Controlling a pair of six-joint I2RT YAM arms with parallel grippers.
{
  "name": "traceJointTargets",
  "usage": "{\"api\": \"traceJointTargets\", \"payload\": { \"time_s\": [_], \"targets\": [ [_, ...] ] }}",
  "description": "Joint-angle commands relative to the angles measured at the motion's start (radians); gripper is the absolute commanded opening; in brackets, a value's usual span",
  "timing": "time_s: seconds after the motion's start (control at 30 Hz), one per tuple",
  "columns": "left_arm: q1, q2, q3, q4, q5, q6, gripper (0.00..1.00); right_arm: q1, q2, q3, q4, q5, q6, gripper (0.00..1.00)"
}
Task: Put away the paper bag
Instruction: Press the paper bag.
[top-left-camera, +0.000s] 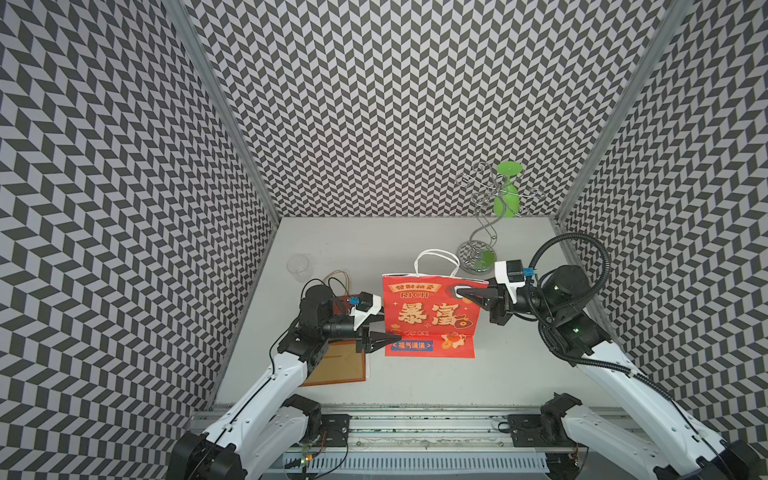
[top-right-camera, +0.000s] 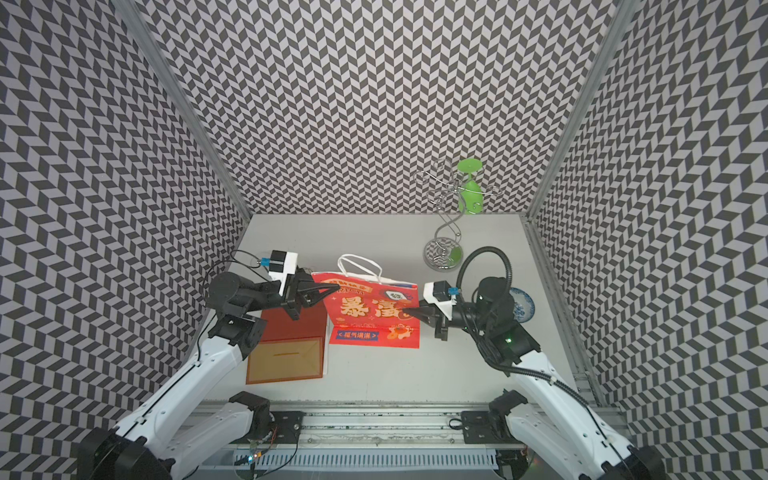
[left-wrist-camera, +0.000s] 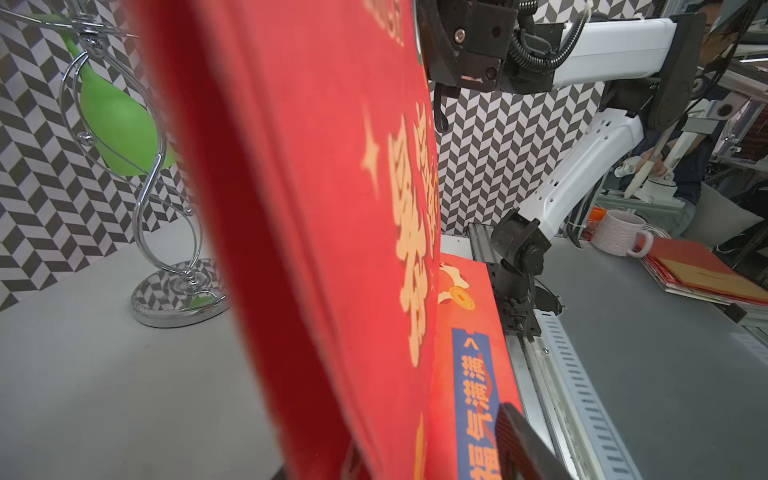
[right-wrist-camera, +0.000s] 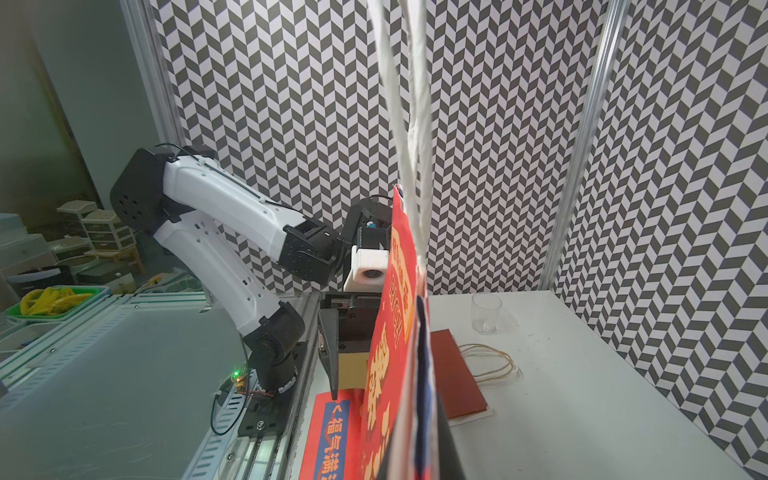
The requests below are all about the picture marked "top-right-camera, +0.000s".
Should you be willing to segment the plain red paper bag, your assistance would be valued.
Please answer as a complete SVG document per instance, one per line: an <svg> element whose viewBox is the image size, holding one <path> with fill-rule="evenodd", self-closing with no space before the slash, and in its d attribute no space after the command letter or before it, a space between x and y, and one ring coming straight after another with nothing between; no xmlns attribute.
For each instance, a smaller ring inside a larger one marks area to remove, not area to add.
<svg viewBox="0 0 768 480"><path fill-rule="evenodd" d="M283 309L262 313L264 334L247 360L246 384L264 384L323 377L327 311L322 303L293 320Z"/></svg>

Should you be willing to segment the red printed paper bag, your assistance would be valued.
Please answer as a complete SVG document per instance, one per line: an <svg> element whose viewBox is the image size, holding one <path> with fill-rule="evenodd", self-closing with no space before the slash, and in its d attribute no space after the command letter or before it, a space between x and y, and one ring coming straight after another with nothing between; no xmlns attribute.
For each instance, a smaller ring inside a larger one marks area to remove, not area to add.
<svg viewBox="0 0 768 480"><path fill-rule="evenodd" d="M382 267L355 254L343 254L333 272L314 272L317 283L338 290L324 299L336 345L418 349L420 321L409 315L419 306L416 284L383 275Z"/></svg>

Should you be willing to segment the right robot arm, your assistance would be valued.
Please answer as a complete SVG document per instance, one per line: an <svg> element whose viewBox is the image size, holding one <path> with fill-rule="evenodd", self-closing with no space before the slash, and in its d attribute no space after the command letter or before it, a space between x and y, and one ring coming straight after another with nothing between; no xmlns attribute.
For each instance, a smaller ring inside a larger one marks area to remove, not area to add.
<svg viewBox="0 0 768 480"><path fill-rule="evenodd" d="M504 274L482 279L476 295L465 297L467 266L483 254L498 257ZM484 246L466 258L454 284L426 283L418 307L407 312L431 326L441 340L449 329L461 329L488 367L515 380L515 389L490 402L488 411L562 478L666 478L659 451L635 446L600 417L563 380L541 345L517 321L512 279L508 256L495 246Z"/></svg>

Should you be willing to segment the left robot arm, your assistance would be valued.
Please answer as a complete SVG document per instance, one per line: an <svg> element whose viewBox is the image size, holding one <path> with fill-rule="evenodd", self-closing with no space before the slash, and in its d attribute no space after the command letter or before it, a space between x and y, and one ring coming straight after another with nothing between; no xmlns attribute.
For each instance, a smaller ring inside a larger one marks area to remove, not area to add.
<svg viewBox="0 0 768 480"><path fill-rule="evenodd" d="M178 432L219 381L245 362L266 329L260 313L283 310L298 320L302 309L339 290L317 283L298 265L294 252L275 250L261 281L225 271L210 283L206 304L213 325L198 337L195 351L159 390L113 428L95 428L76 452L79 479L184 479L230 442L266 436L268 400L247 392L207 420Z"/></svg>

